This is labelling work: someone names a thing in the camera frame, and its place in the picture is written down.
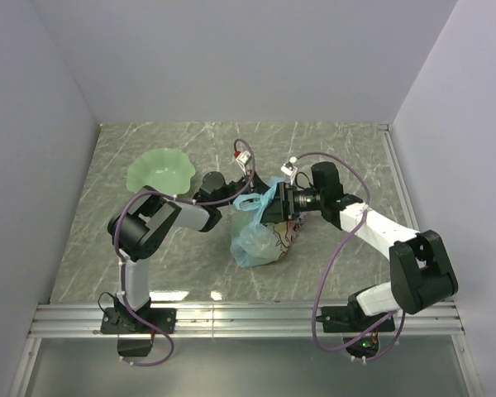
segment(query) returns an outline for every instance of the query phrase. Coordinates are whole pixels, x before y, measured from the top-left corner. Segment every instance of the light blue plastic bag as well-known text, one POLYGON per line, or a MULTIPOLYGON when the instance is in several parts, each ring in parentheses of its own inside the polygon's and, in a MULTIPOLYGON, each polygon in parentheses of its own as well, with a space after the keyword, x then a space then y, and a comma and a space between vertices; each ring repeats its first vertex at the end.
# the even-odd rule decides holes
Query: light blue plastic bag
POLYGON ((238 266, 266 265, 278 260, 283 255, 283 251, 279 246, 279 236, 276 236, 271 227, 266 227, 260 221, 263 217, 263 212, 275 196, 277 184, 284 181, 284 178, 272 178, 270 189, 265 194, 242 194, 233 202, 236 209, 250 212, 253 217, 237 236, 236 232, 234 232, 235 223, 238 223, 239 220, 243 222, 242 218, 246 220, 246 216, 250 215, 234 214, 230 252, 238 266))

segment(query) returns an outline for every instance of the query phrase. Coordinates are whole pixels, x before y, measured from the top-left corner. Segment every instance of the plastic bag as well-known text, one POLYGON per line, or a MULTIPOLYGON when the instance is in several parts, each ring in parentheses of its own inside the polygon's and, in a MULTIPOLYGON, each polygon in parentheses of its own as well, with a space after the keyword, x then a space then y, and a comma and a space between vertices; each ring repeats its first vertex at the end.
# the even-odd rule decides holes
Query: plastic bag
POLYGON ((238 266, 253 267, 278 260, 287 252, 303 224, 303 217, 277 224, 260 223, 263 212, 275 196, 277 183, 283 181, 283 178, 272 178, 265 194, 242 194, 233 202, 240 212, 231 220, 230 252, 238 266))

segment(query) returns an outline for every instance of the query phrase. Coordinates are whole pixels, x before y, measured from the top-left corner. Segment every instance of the glass panel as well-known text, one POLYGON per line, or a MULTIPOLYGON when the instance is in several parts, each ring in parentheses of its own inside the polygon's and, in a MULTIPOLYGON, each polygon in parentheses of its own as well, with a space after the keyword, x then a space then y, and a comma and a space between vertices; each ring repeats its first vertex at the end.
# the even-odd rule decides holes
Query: glass panel
POLYGON ((156 368, 119 362, 114 339, 48 339, 27 395, 457 397, 468 392, 450 337, 403 337, 400 346, 367 366, 321 352, 307 338, 183 339, 176 340, 174 357, 156 368))

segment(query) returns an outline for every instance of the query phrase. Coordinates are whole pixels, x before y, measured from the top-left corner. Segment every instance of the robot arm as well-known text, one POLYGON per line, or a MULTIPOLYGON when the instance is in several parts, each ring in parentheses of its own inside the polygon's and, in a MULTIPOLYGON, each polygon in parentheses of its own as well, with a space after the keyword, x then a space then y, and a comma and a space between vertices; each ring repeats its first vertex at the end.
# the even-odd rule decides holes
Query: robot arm
POLYGON ((457 292, 454 271, 436 232, 419 232, 399 225, 356 196, 345 194, 338 170, 331 162, 317 163, 311 171, 313 183, 309 189, 279 185, 261 222, 283 222, 302 212, 320 211, 326 221, 349 232, 367 211, 366 222, 356 236, 389 260, 391 280, 350 296, 342 322, 351 319, 359 324, 358 328, 365 329, 365 325, 360 326, 361 320, 367 324, 373 316, 399 309, 415 314, 457 292))

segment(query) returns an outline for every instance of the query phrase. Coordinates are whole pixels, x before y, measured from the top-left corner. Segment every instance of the translucent green bowl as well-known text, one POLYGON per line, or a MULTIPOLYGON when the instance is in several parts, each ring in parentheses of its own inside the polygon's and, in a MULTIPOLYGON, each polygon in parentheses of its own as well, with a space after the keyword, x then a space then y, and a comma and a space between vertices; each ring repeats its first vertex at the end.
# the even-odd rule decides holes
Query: translucent green bowl
POLYGON ((126 188, 137 193, 146 185, 161 193, 173 195, 189 191, 195 167, 188 155, 163 147, 147 151, 134 160, 126 173, 126 188))

